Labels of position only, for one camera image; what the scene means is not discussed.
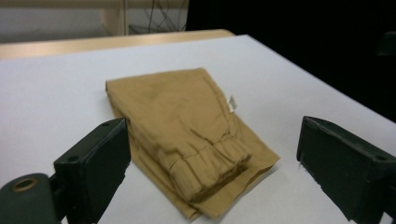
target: white tabletop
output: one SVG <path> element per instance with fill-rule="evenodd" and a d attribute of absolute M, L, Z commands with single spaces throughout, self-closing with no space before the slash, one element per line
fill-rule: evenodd
<path fill-rule="evenodd" d="M 57 158 L 113 119 L 106 80 L 196 67 L 233 95 L 235 113 L 281 159 L 222 219 L 193 223 L 350 223 L 296 160 L 303 116 L 331 121 L 392 155 L 396 124 L 248 35 L 0 61 L 0 186 L 52 175 Z M 132 164 L 100 223 L 191 222 Z"/>

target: cable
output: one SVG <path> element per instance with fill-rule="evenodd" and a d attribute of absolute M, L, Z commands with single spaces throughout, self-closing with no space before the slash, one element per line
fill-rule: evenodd
<path fill-rule="evenodd" d="M 168 25 L 168 28 L 170 28 L 171 31 L 175 31 L 177 29 L 176 26 L 172 23 L 172 21 L 169 21 L 167 19 L 168 18 L 167 13 L 165 13 L 163 11 L 163 6 L 161 6 L 160 2 L 157 2 L 157 3 L 158 3 L 158 7 L 160 8 L 161 13 L 165 17 L 165 22 Z"/>
<path fill-rule="evenodd" d="M 168 5 L 168 8 L 166 9 L 166 13 L 165 13 L 165 15 L 163 16 L 163 20 L 162 20 L 162 21 L 160 22 L 160 24 L 157 26 L 157 30 L 160 30 L 160 26 L 163 24 L 164 21 L 166 21 L 166 20 L 168 19 L 169 3 L 168 3 L 167 0 L 166 0 L 166 4 Z"/>
<path fill-rule="evenodd" d="M 184 23 L 184 25 L 183 25 L 183 27 L 181 28 L 181 30 L 184 30 L 184 29 L 186 29 L 186 26 L 187 26 L 187 22 L 186 22 L 186 23 Z"/>
<path fill-rule="evenodd" d="M 186 4 L 187 0 L 184 0 L 183 3 L 181 4 L 181 7 L 178 9 L 178 18 L 177 18 L 177 30 L 179 30 L 179 25 L 180 25 L 180 16 L 181 16 L 181 9 L 183 9 L 184 4 Z"/>
<path fill-rule="evenodd" d="M 151 15 L 149 16 L 149 23 L 148 23 L 148 33 L 149 33 L 149 29 L 151 28 L 152 13 L 154 11 L 154 2 L 155 2 L 155 0 L 152 0 L 152 3 L 151 3 Z"/>
<path fill-rule="evenodd" d="M 147 27 L 147 26 L 145 26 L 145 25 L 140 25 L 140 24 L 129 24 L 128 27 L 129 27 L 129 32 L 130 32 L 132 35 L 135 35 L 135 34 L 144 34 L 144 33 L 148 30 L 148 27 Z M 153 33 L 154 33 L 154 32 L 155 32 L 155 33 L 159 33 L 158 30 L 152 29 L 152 27 L 151 27 L 150 31 L 153 32 Z"/>
<path fill-rule="evenodd" d="M 146 15 L 146 17 L 148 18 L 148 20 L 149 20 L 149 18 L 150 18 L 150 15 L 149 15 L 149 13 L 148 13 L 148 9 L 147 8 L 145 8 L 144 9 L 144 13 L 145 13 L 145 15 Z M 151 25 L 155 25 L 155 26 L 157 26 L 158 25 L 158 23 L 155 21 L 155 20 L 152 20 L 151 21 Z"/>

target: tan fabric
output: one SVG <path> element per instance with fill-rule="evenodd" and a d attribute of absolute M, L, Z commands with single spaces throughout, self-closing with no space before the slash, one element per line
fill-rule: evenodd
<path fill-rule="evenodd" d="M 279 157 L 235 113 L 203 68 L 106 82 L 128 119 L 133 162 L 187 217 L 220 217 Z"/>

